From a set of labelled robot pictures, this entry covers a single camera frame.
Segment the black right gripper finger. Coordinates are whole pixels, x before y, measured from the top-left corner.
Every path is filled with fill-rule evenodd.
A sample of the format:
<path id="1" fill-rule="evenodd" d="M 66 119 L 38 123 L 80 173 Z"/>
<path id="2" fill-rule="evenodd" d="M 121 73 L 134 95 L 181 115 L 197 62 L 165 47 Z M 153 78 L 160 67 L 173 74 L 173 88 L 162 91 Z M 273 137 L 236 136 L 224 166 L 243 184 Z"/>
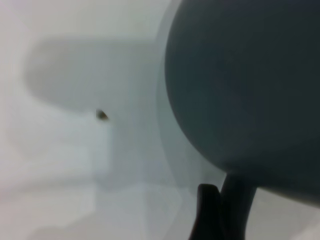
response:
<path id="1" fill-rule="evenodd" d="M 190 240 L 221 240 L 221 196 L 212 184 L 200 184 L 197 188 L 196 217 Z"/>

